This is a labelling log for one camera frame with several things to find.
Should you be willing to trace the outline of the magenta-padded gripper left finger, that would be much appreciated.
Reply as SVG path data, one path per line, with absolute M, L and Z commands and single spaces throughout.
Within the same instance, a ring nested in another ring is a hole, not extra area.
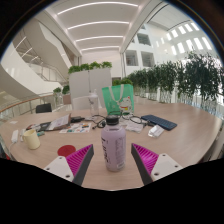
M 58 156 L 44 170 L 81 186 L 93 155 L 94 147 L 90 144 L 67 157 Z

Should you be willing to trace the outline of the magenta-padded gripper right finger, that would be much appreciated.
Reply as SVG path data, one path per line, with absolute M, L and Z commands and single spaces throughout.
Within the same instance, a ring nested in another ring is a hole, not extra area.
M 182 166 L 168 154 L 156 154 L 137 144 L 131 145 L 131 154 L 144 185 L 148 185 L 182 169 Z

